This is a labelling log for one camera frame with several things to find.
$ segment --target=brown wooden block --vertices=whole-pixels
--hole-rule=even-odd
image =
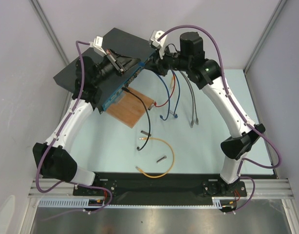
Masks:
[[[143,95],[142,93],[128,88],[132,93],[141,98],[146,108],[149,108],[154,100]],[[139,119],[144,115],[145,109],[142,102],[132,94],[124,92],[125,95],[117,103],[113,103],[107,108],[106,113],[110,114],[117,120],[133,128]]]

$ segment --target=blue cable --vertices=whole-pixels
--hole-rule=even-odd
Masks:
[[[164,80],[161,78],[160,75],[158,75],[157,73],[155,73],[155,74],[156,74],[156,75],[158,76],[158,78],[163,82],[163,84],[164,84],[164,86],[165,86],[165,88],[166,88],[166,90],[167,90],[167,94],[168,94],[168,113],[167,113],[167,117],[164,118],[162,115],[159,116],[163,121],[166,121],[166,120],[168,119],[168,117],[169,117],[169,111],[170,111],[170,94],[169,94],[168,87],[167,87],[166,83],[164,82]]]
[[[181,90],[180,90],[180,82],[179,82],[179,79],[178,79],[177,75],[175,74],[175,72],[174,72],[173,70],[171,70],[171,72],[172,72],[172,74],[175,76],[175,78],[177,79],[178,87],[179,87],[178,100],[177,100],[177,103],[175,104],[175,108],[174,108],[174,112],[173,112],[173,116],[174,116],[175,118],[177,118],[178,115],[175,113],[175,111],[176,111],[176,109],[177,109],[177,107],[178,107],[179,100],[180,100],[180,91],[181,91]]]

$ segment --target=yellow cable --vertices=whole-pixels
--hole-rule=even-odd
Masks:
[[[147,138],[146,137],[142,137],[140,138],[140,140],[146,140]],[[141,168],[139,167],[135,167],[139,172],[141,172],[143,175],[149,177],[149,178],[153,178],[153,179],[156,179],[156,178],[160,178],[160,177],[163,177],[165,176],[166,174],[168,174],[169,171],[171,171],[171,169],[173,168],[173,165],[174,165],[174,160],[175,160],[175,154],[174,154],[174,151],[173,151],[173,148],[171,147],[171,145],[169,145],[169,143],[167,143],[165,140],[162,140],[162,139],[159,139],[159,138],[154,138],[154,137],[149,137],[149,140],[158,140],[158,141],[161,141],[163,143],[165,143],[167,146],[170,147],[171,151],[172,151],[172,164],[170,166],[170,168],[163,174],[161,175],[157,175],[157,176],[151,176],[151,175],[148,175],[146,174]]]

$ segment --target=metal pin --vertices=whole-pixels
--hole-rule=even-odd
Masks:
[[[164,159],[166,159],[167,158],[167,156],[165,155],[165,156],[163,156],[162,158],[160,158],[160,159],[158,159],[157,160],[157,163],[159,163],[159,162],[161,162],[162,160],[164,160]]]
[[[147,135],[147,136],[149,135],[147,132],[145,132],[143,130],[141,131],[141,133],[143,133],[144,135]]]

